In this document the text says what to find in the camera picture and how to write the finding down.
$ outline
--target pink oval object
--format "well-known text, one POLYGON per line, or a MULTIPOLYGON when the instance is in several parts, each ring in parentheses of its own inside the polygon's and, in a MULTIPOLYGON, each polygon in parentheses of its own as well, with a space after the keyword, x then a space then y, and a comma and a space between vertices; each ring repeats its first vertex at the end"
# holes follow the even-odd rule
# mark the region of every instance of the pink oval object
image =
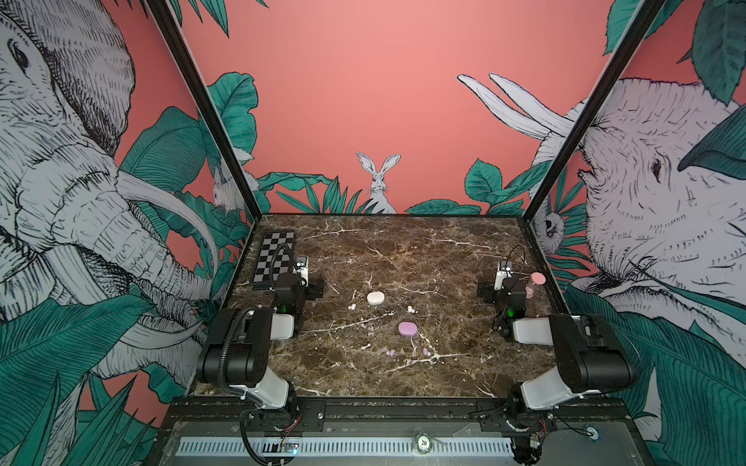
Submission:
POLYGON ((540 272, 533 272, 531 274, 531 281, 534 282, 536 285, 543 285, 547 283, 547 277, 545 277, 544 274, 540 272))
POLYGON ((413 322, 402 322, 399 324, 399 333, 403 336, 417 335, 417 324, 413 322))

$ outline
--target pink wall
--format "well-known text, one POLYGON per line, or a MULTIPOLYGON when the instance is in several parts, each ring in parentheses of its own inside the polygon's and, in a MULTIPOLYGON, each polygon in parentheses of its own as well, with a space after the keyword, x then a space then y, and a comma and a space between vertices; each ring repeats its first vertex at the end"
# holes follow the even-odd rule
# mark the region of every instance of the pink wall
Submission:
MULTIPOLYGON (((386 175, 401 213, 433 198, 473 204, 463 181, 477 158, 505 182, 530 166, 539 142, 497 121, 457 76, 487 84, 490 72, 503 75, 564 114, 606 63, 612 1, 268 1, 267 9, 227 0, 230 37, 184 4, 184 34, 206 82, 226 72, 256 80, 256 160, 247 171, 339 175, 354 192, 371 180, 356 151, 378 168, 401 154, 386 175)), ((273 192, 269 200, 273 212, 294 211, 273 192)))

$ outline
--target black metal frame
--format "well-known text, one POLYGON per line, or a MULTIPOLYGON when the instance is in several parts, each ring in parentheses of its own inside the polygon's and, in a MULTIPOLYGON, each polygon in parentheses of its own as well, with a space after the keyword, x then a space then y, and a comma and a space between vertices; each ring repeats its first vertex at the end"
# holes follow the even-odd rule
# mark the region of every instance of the black metal frame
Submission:
MULTIPOLYGON (((298 397, 298 407, 305 414, 294 432, 322 432, 334 423, 349 421, 381 422, 423 422, 454 423, 477 422, 470 415, 478 411, 487 411, 505 403, 503 398, 416 398, 416 397, 298 397)), ((183 422, 233 422, 238 421, 239 414, 250 409, 251 404, 242 402, 237 397, 182 397, 171 403, 160 430, 155 437, 155 444, 144 461, 144 466, 158 466, 166 451, 169 439, 183 422)), ((635 447, 640 453, 644 465, 653 466, 653 458, 645 446, 645 441, 637 430, 634 420, 622 400, 616 398, 594 398, 575 400, 562 404, 556 411, 562 422, 591 423, 619 422, 626 426, 635 447)), ((548 423, 550 428, 563 426, 555 424, 551 412, 526 412, 518 416, 519 421, 532 425, 526 432, 516 432, 505 423, 501 415, 491 415, 480 420, 482 432, 496 432, 503 437, 526 437, 539 430, 539 419, 548 423)), ((266 432, 275 434, 274 429, 262 423, 259 416, 251 417, 249 432, 266 432)))
POLYGON ((559 150, 551 167, 549 167, 549 171, 544 177, 539 191, 533 196, 533 200, 524 212, 524 219, 531 222, 539 211, 544 199, 549 196, 549 192, 557 182, 557 178, 560 177, 562 170, 570 161, 570 157, 577 150, 577 146, 580 144, 583 136, 585 136, 586 131, 593 123, 598 112, 604 106, 621 73, 632 59, 637 47, 645 38, 645 34, 650 29, 665 2, 666 0, 645 0, 639 7, 638 13, 632 19, 626 34, 621 38, 619 46, 614 50, 614 54, 609 59, 604 73, 598 80, 598 84, 596 84, 590 97, 588 97, 586 106, 580 112, 570 134, 565 139, 565 143, 559 150))
POLYGON ((171 14, 167 3, 167 0, 148 0, 148 6, 151 13, 153 13, 153 18, 158 24, 163 39, 168 44, 171 54, 186 81, 186 85, 192 93, 192 97, 197 104, 197 109, 202 118, 204 118, 205 124, 210 129, 220 155, 225 160, 226 165, 228 165, 228 170, 230 170, 233 180, 238 185, 241 196, 244 198, 244 202, 246 202, 249 213, 254 218, 254 222, 257 222, 262 217, 262 211, 259 208, 259 204, 257 204, 257 200, 254 199, 254 195, 251 194, 251 188, 248 187, 243 169, 239 165, 236 155, 233 153, 233 146, 225 132, 222 120, 213 105, 210 93, 204 85, 197 66, 192 61, 189 47, 184 42, 179 25, 171 14))

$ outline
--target black cable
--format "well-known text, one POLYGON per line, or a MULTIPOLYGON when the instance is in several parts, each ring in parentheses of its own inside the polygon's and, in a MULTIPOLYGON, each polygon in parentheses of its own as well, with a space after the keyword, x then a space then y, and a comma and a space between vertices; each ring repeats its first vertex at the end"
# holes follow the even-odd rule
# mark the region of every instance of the black cable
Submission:
MULTIPOLYGON (((238 427, 241 429, 241 440, 243 440, 243 447, 246 449, 246 452, 248 455, 259 463, 262 466, 272 466, 274 464, 274 461, 266 461, 265 459, 262 459, 257 455, 257 452, 254 451, 254 448, 251 447, 251 444, 248 443, 248 434, 246 433, 246 416, 248 413, 251 412, 250 409, 246 409, 245 411, 241 411, 241 414, 238 415, 238 427)), ((295 457, 294 456, 287 456, 282 458, 276 458, 277 459, 277 465, 283 465, 290 463, 295 457)))
POLYGON ((505 258, 505 262, 510 262, 510 256, 512 256, 513 251, 515 251, 517 248, 521 248, 521 250, 523 251, 523 263, 521 264, 521 270, 519 271, 522 272, 524 267, 526 266, 526 248, 524 248, 522 244, 519 243, 513 246, 513 249, 510 250, 507 257, 505 258))
POLYGON ((290 267, 295 270, 295 257, 292 255, 292 248, 287 243, 280 243, 275 253, 272 254, 272 263, 269 264, 269 289, 275 290, 275 262, 277 261, 280 251, 287 249, 287 255, 290 256, 290 267))
POLYGON ((233 338, 236 335, 239 324, 241 324, 243 318, 251 311, 256 311, 256 309, 253 307, 242 309, 233 316, 228 333, 225 334, 225 338, 223 339, 223 346, 220 349, 220 360, 218 361, 218 388, 225 393, 235 394, 240 397, 244 396, 244 392, 228 385, 228 351, 231 349, 231 343, 233 343, 233 338))
POLYGON ((557 419, 559 419, 559 421, 560 421, 560 422, 564 423, 564 424, 565 424, 565 425, 566 425, 566 426, 568 427, 568 429, 558 429, 558 430, 573 430, 573 431, 575 431, 575 432, 577 432, 577 433, 579 433, 579 434, 581 434, 581 435, 584 435, 584 436, 586 436, 586 437, 592 437, 592 436, 593 436, 593 434, 591 434, 591 433, 590 433, 590 432, 588 432, 587 430, 584 430, 584 429, 578 429, 577 427, 573 427, 573 426, 571 426, 570 424, 567 424, 567 421, 565 421, 564 419, 562 419, 562 418, 560 417, 560 415, 559 415, 559 414, 557 414, 557 411, 556 411, 556 410, 555 410, 555 411, 553 411, 553 413, 554 413, 554 415, 555 415, 555 416, 557 417, 557 419))

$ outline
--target elephant eye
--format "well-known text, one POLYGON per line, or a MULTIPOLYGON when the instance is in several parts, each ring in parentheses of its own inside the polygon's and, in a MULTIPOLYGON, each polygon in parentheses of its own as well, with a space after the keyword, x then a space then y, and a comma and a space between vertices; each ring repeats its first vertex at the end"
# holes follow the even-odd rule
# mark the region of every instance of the elephant eye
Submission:
POLYGON ((21 71, 23 71, 23 74, 25 75, 26 69, 28 68, 28 57, 26 57, 26 54, 18 47, 18 43, 13 42, 13 40, 8 41, 7 47, 13 55, 13 59, 16 61, 18 66, 21 67, 21 71))
POLYGON ((655 162, 653 162, 653 165, 651 166, 651 171, 653 172, 653 176, 655 177, 658 183, 660 183, 660 168, 661 168, 660 160, 655 159, 655 162))

